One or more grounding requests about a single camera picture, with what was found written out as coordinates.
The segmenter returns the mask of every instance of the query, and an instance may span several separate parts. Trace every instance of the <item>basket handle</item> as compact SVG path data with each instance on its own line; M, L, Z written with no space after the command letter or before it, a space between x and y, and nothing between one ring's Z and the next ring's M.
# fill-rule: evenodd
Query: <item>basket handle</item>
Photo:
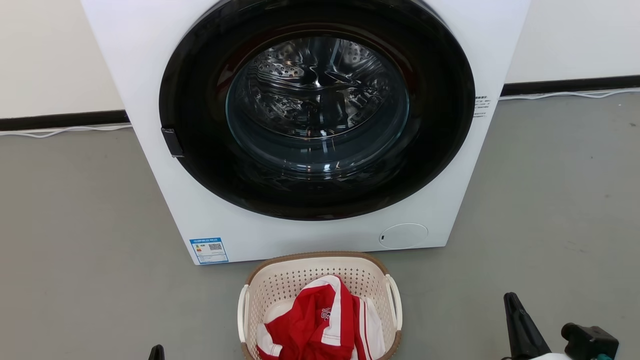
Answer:
M396 312L392 313L394 316L394 320L396 323L396 330L402 330L402 302L400 301L400 291L398 290L398 285L391 275L386 275L389 280L389 286L391 288L391 295L394 298L394 304L396 305Z
M238 336L241 343L246 343L246 337L244 335L244 303L246 302L247 289L249 285L244 285L240 291L240 299L238 299Z

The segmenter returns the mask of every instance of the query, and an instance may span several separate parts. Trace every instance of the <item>beige laundry basket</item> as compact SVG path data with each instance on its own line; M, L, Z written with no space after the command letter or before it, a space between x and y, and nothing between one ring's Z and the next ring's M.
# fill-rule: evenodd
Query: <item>beige laundry basket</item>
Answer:
M258 324L272 318L280 304L292 302L305 285L325 275L340 277L352 294L373 301L385 340L386 352L380 359L395 354L402 336L402 303L385 266L361 252L313 252L267 260L249 275L240 292L237 314L246 359L260 359L255 348Z

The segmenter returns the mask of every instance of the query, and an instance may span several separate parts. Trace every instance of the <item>concrete floor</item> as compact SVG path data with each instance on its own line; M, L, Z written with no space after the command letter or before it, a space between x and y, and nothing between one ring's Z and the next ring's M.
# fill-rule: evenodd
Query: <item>concrete floor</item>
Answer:
M130 130L0 138L0 358L241 359L256 263L194 266ZM636 359L640 94L503 101L449 244L381 252L401 290L397 359L509 355L502 295L551 349L599 325Z

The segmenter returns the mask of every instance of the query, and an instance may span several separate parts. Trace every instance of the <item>power cord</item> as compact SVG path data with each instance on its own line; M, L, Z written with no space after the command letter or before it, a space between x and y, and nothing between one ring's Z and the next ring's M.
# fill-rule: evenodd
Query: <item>power cord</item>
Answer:
M580 93L580 92L552 92L549 94L542 95L524 95L524 96L503 96L499 100L538 100L544 99L547 97L553 96L580 96L580 97L588 97L590 99L602 99L603 97L622 94L625 92L640 92L640 88L629 88L629 89L621 89L621 90L613 90L607 92L590 92L590 93ZM67 131L114 131L120 129L128 129L132 127L131 125L115 125L115 126L72 126L65 127L63 129L37 129L37 130L23 130L23 131L0 131L0 136L27 136L30 138L36 139L44 139L50 136L58 135L60 133L65 133ZM37 133L46 133L44 135L36 135Z

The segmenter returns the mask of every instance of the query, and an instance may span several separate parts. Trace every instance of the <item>washing machine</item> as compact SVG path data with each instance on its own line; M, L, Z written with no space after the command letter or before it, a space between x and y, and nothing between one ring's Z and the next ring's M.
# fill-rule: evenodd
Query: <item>washing machine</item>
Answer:
M83 6L203 265L444 246L529 0Z

